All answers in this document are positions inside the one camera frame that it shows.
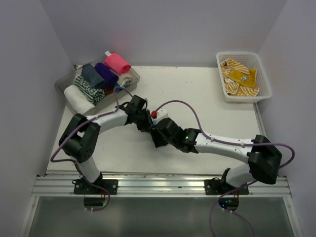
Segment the pink towel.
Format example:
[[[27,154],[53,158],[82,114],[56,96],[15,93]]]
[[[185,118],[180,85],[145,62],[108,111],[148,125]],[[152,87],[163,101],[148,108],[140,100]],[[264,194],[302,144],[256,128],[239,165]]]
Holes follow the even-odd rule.
[[[117,53],[105,52],[105,64],[117,74],[126,74],[130,71],[131,65]]]

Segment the grey plastic bin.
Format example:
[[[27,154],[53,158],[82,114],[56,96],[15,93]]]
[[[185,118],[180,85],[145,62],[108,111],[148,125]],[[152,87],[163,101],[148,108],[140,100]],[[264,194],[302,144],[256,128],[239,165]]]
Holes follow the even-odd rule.
[[[74,72],[55,83],[73,114],[95,115],[122,97],[120,87],[128,92],[137,87],[140,76],[133,68],[120,75],[107,67],[105,58],[77,65]]]

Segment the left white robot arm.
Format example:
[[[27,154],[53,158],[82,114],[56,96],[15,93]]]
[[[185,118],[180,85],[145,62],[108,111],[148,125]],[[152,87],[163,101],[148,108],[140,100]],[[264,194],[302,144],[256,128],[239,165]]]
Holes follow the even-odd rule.
[[[135,124],[141,132],[149,132],[153,125],[148,102],[137,95],[106,113],[84,116],[75,114],[59,140],[59,148],[71,158],[86,182],[85,188],[92,194],[102,190],[102,174],[93,159],[93,153],[101,133],[110,129]]]

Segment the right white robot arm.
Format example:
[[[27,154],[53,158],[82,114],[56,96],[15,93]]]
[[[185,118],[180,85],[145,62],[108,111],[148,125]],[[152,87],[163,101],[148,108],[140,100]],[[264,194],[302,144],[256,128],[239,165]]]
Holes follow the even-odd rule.
[[[232,139],[203,134],[200,129],[182,129],[170,118],[160,120],[155,130],[163,141],[184,153],[216,154],[241,161],[242,165],[227,168],[222,175],[220,188],[226,194],[253,181],[268,185],[277,181],[282,154],[265,136]]]

